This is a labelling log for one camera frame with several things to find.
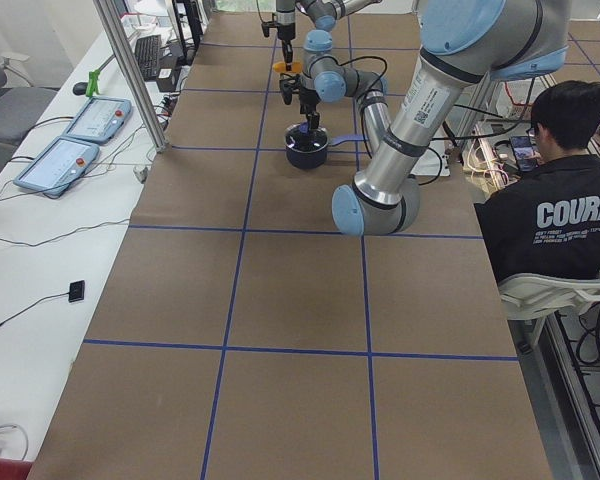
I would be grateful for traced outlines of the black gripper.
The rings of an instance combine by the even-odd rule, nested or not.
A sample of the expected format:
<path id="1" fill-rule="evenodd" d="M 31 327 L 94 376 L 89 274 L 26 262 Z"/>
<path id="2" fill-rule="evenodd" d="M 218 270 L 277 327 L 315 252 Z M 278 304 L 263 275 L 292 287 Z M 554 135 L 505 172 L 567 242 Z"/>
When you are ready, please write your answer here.
<path id="1" fill-rule="evenodd" d="M 315 90 L 301 87 L 298 98 L 300 101 L 300 113 L 305 115 L 305 132 L 316 131 L 320 127 L 320 114 L 317 112 L 317 106 L 321 102 L 319 95 Z"/>
<path id="2" fill-rule="evenodd" d="M 294 62 L 294 53 L 292 41 L 295 39 L 295 24 L 277 24 L 277 37 L 282 41 L 281 48 L 283 59 L 285 61 L 285 69 L 292 70 Z"/>

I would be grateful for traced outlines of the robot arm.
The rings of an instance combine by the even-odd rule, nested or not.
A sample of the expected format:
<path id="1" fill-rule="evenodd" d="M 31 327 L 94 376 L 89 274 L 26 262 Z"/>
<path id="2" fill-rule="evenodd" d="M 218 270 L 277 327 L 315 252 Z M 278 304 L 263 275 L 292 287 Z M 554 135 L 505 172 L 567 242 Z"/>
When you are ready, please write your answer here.
<path id="1" fill-rule="evenodd" d="M 274 65 L 278 73 L 299 73 L 301 64 L 294 61 L 292 41 L 296 38 L 296 11 L 307 15 L 318 30 L 330 32 L 336 22 L 363 8 L 380 3 L 380 0 L 322 1 L 322 0 L 278 0 L 270 21 L 261 21 L 263 35 L 269 37 L 270 30 L 277 30 L 281 41 L 283 61 Z"/>
<path id="2" fill-rule="evenodd" d="M 419 60 L 395 117 L 378 75 L 337 64 L 331 30 L 364 1 L 304 1 L 315 28 L 304 42 L 302 82 L 324 102 L 352 97 L 364 119 L 372 160 L 332 197 L 346 235 L 384 235 L 410 226 L 420 194 L 412 169 L 465 88 L 483 78 L 522 80 L 565 61 L 569 1 L 429 1 L 420 21 Z"/>

